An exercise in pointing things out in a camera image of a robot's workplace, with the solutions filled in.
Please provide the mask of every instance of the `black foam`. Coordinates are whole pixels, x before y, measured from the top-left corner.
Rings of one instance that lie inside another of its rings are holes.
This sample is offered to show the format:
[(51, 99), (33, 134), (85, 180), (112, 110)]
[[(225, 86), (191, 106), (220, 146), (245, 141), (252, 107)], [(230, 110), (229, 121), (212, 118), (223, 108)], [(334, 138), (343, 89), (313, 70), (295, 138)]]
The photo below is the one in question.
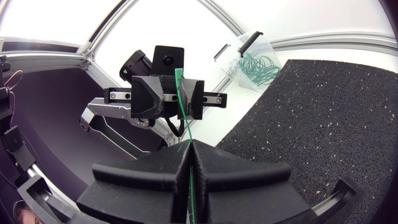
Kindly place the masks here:
[(289, 60), (217, 147), (290, 164), (290, 181), (310, 205), (348, 176), (365, 196), (347, 223), (370, 222), (398, 163), (397, 79), (365, 65)]

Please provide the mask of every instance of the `black cable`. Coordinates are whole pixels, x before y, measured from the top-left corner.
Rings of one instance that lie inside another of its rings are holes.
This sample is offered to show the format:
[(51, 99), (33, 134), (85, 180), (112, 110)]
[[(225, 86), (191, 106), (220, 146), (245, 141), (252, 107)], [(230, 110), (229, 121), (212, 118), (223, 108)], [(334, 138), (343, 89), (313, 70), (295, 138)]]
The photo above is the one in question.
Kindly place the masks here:
[(177, 128), (174, 126), (174, 124), (170, 121), (170, 118), (165, 118), (170, 130), (172, 130), (173, 134), (176, 135), (177, 137), (181, 137), (182, 134), (184, 133), (184, 120), (180, 120), (180, 127), (177, 130)]
[(45, 174), (42, 161), (40, 161), (40, 158), (39, 158), (39, 156), (37, 155), (36, 150), (33, 148), (32, 144), (29, 142), (29, 140), (26, 138), (26, 136), (25, 136), (22, 132), (20, 132), (20, 134), (25, 138), (25, 140), (26, 140), (27, 143), (29, 144), (30, 148), (32, 148), (33, 153), (36, 155), (36, 158), (37, 158), (37, 160), (38, 160), (40, 166), (42, 167), (42, 171), (43, 171), (43, 173)]
[(13, 184), (9, 179), (7, 179), (7, 177), (1, 171), (0, 171), (0, 175), (4, 178), (4, 180), (6, 180), (8, 182), (8, 184), (10, 184), (15, 189), (18, 189), (17, 186), (15, 186), (15, 184)]

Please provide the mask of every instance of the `metal bracket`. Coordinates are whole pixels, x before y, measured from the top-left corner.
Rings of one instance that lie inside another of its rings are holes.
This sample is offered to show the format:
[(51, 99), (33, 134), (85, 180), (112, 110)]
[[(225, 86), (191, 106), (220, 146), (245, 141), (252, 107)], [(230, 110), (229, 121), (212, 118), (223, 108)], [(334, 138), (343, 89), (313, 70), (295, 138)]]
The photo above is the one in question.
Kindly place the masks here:
[(87, 104), (81, 115), (80, 125), (85, 131), (88, 130), (89, 123), (94, 118), (94, 115), (126, 119), (135, 127), (142, 129), (151, 128), (148, 119), (131, 118), (131, 105), (128, 103), (105, 103), (104, 98), (94, 98)]
[(80, 68), (83, 69), (84, 71), (88, 69), (88, 66), (90, 65), (90, 61), (87, 59), (83, 59), (83, 62), (80, 65)]

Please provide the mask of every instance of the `white wall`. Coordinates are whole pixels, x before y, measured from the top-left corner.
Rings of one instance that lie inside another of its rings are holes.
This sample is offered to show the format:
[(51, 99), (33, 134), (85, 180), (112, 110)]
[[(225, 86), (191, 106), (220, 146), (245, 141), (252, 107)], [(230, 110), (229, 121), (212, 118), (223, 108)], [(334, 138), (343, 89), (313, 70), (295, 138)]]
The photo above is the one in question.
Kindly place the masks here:
[(12, 0), (0, 37), (56, 40), (85, 45), (119, 0)]
[(269, 41), (326, 32), (394, 35), (377, 0), (214, 0), (247, 32), (263, 24)]
[(95, 60), (120, 85), (129, 86), (119, 78), (119, 70), (136, 50), (152, 60), (156, 45), (183, 47), (184, 76), (205, 80), (205, 91), (211, 91), (223, 77), (211, 72), (213, 57), (234, 37), (198, 1), (138, 1), (106, 36)]

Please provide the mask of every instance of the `black mount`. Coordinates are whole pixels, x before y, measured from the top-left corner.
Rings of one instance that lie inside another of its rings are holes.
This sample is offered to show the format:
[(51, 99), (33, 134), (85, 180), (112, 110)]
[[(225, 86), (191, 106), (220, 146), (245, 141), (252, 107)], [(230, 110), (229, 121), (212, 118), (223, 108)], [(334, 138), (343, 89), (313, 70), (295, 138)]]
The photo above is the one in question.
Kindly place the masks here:
[(40, 178), (19, 193), (45, 223), (185, 223), (191, 166), (198, 223), (342, 223), (363, 196), (344, 178), (310, 208), (288, 181), (289, 165), (247, 161), (196, 140), (137, 161), (94, 164), (95, 181), (76, 201), (83, 213), (53, 196), (44, 203), (48, 188)]

